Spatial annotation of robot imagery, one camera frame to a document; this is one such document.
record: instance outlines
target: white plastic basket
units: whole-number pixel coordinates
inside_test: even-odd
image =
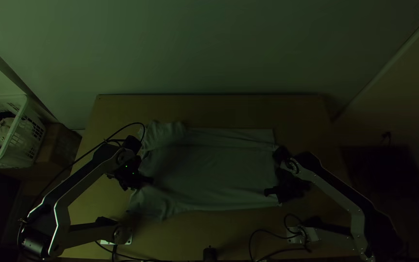
[[[45,126],[26,95],[0,96],[0,112],[16,115],[0,151],[0,168],[31,166],[45,134]]]

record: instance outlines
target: black cable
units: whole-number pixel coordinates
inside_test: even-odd
[[[287,231],[289,231],[289,232],[290,232],[290,233],[292,233],[292,234],[299,234],[299,233],[300,233],[300,231],[298,231],[298,232],[294,232],[294,231],[290,230],[290,229],[289,229],[289,227],[287,226],[287,223],[286,223],[286,218],[288,218],[289,216],[291,216],[291,217],[293,217],[293,218],[297,219],[298,224],[301,224],[301,223],[302,223],[302,220],[301,220],[299,217],[297,217],[296,215],[294,215],[294,214],[292,214],[292,213],[288,213],[288,214],[286,214],[286,215],[284,216],[284,227],[287,229]]]
[[[116,255],[116,256],[119,256],[119,257],[128,258],[128,259],[131,259],[132,261],[163,262],[162,260],[157,260],[157,259],[139,259],[139,258],[129,257],[129,256],[126,256],[126,255],[119,254],[119,253],[115,252],[114,247],[113,247],[113,250],[109,250],[109,249],[105,248],[104,246],[102,246],[100,243],[98,243],[98,241],[95,241],[95,244],[97,244],[100,248],[106,250],[107,252],[110,252],[113,256]]]
[[[143,124],[143,123],[140,123],[140,122],[133,122],[133,123],[130,123],[130,124],[128,124],[128,125],[125,125],[125,126],[123,126],[123,127],[121,127],[119,130],[117,130],[116,132],[114,132],[112,135],[110,135],[108,138],[106,138],[106,139],[104,139],[104,141],[102,141],[102,142],[100,142],[98,145],[96,145],[94,148],[92,148],[92,149],[90,149],[88,152],[86,152],[85,154],[83,154],[82,156],[80,156],[78,159],[76,159],[74,162],[72,162],[71,164],[69,164],[68,166],[66,166],[66,167],[64,167],[58,174],[56,174],[49,182],[48,182],[48,184],[40,191],[40,193],[35,197],[35,199],[33,200],[33,202],[32,202],[32,204],[30,205],[30,207],[29,207],[29,211],[27,212],[27,215],[23,218],[23,219],[21,219],[21,223],[20,223],[20,227],[19,227],[19,231],[17,232],[17,242],[16,242],[16,244],[17,244],[17,248],[19,249],[19,251],[20,251],[20,253],[26,258],[26,259],[28,259],[28,260],[30,260],[30,261],[34,261],[34,262],[40,262],[41,260],[39,260],[39,259],[34,259],[34,258],[31,258],[31,257],[29,257],[26,253],[25,253],[25,250],[22,248],[22,246],[21,246],[21,242],[19,241],[20,240],[20,234],[21,234],[21,232],[22,232],[22,229],[23,229],[23,226],[24,226],[24,224],[26,224],[28,221],[28,216],[29,216],[29,214],[30,214],[30,211],[34,208],[34,206],[35,206],[35,204],[37,204],[37,202],[38,202],[38,200],[39,200],[39,198],[43,195],[43,193],[49,188],[49,186],[51,186],[51,184],[53,184],[53,182],[55,182],[58,178],[59,178],[59,176],[61,175],[61,174],[63,174],[65,171],[67,171],[69,168],[71,168],[73,165],[75,165],[76,163],[78,163],[81,159],[83,159],[84,157],[86,157],[88,154],[90,154],[91,152],[93,152],[94,150],[96,150],[98,147],[100,147],[102,144],[104,144],[104,143],[108,143],[109,142],[109,140],[112,138],[112,137],[114,137],[116,134],[118,134],[120,131],[122,131],[123,129],[125,129],[125,128],[127,128],[127,127],[129,127],[129,126],[132,126],[132,125],[141,125],[142,127],[143,127],[143,134],[142,134],[142,137],[140,138],[140,142],[142,142],[143,141],[143,138],[145,137],[145,130],[146,130],[146,127],[145,127],[145,125]]]
[[[297,250],[305,250],[305,248],[303,248],[303,247],[297,247],[297,248],[285,248],[285,249],[281,249],[281,250],[275,251],[275,252],[273,252],[273,253],[271,253],[269,255],[266,255],[266,256],[258,259],[256,262],[260,262],[262,260],[269,259],[269,258],[271,258],[271,256],[277,255],[279,253],[288,252],[288,251],[297,251]]]
[[[274,236],[274,237],[277,237],[277,238],[280,238],[280,239],[291,239],[291,238],[294,238],[294,237],[297,237],[299,234],[296,234],[296,235],[293,235],[293,236],[290,236],[290,237],[283,237],[283,236],[280,236],[280,235],[276,235],[276,234],[274,234],[274,233],[272,233],[272,232],[270,232],[270,231],[267,231],[267,230],[265,230],[265,229],[257,229],[257,230],[255,230],[251,235],[250,235],[250,239],[248,240],[248,254],[250,255],[250,260],[252,261],[252,262],[255,262],[255,260],[253,259],[253,255],[252,255],[252,239],[253,239],[253,236],[256,234],[256,233],[258,233],[258,232],[264,232],[264,233],[267,233],[267,234],[270,234],[270,235],[272,235],[272,236]]]
[[[276,235],[276,234],[274,234],[274,233],[272,233],[272,232],[269,232],[269,231],[267,231],[267,230],[264,230],[264,229],[258,229],[258,230],[255,230],[253,233],[252,233],[252,235],[250,236],[250,239],[248,240],[248,254],[250,255],[250,261],[251,262],[259,262],[259,261],[261,261],[261,260],[265,260],[265,259],[267,259],[267,258],[270,258],[271,256],[273,256],[273,255],[276,255],[276,254],[279,254],[279,253],[282,253],[282,252],[287,252],[287,251],[295,251],[295,250],[305,250],[305,251],[307,251],[307,252],[311,252],[311,250],[306,246],[307,244],[308,244],[308,236],[307,236],[307,234],[306,234],[306,231],[302,228],[302,227],[300,227],[300,230],[303,232],[303,234],[299,231],[299,232],[294,232],[294,231],[292,231],[292,230],[290,230],[289,229],[289,227],[287,226],[287,223],[286,223],[286,218],[287,217],[289,217],[289,216],[291,216],[291,217],[294,217],[295,219],[297,219],[298,220],[298,222],[299,222],[299,224],[301,224],[302,223],[302,220],[299,218],[299,217],[297,217],[296,215],[294,215],[294,214],[292,214],[292,213],[288,213],[288,214],[286,214],[285,216],[284,216],[284,219],[283,219],[283,222],[284,222],[284,227],[290,232],[290,233],[292,233],[293,234],[293,236],[289,236],[289,237],[283,237],[283,236],[279,236],[279,235]],[[302,248],[285,248],[285,249],[281,249],[281,250],[278,250],[278,251],[275,251],[275,252],[273,252],[273,253],[271,253],[271,254],[268,254],[268,255],[266,255],[266,256],[263,256],[261,259],[259,259],[259,260],[257,260],[257,261],[255,261],[254,259],[253,259],[253,256],[252,256],[252,249],[251,249],[251,242],[252,242],[252,239],[253,239],[253,236],[255,235],[255,233],[257,233],[257,232],[265,232],[265,233],[268,233],[268,234],[270,234],[270,235],[272,235],[272,236],[274,236],[274,237],[277,237],[277,238],[280,238],[280,239],[291,239],[291,238],[295,238],[295,237],[297,237],[297,236],[300,236],[300,235],[304,235],[305,236],[305,238],[304,238],[304,244],[303,244],[303,247]]]

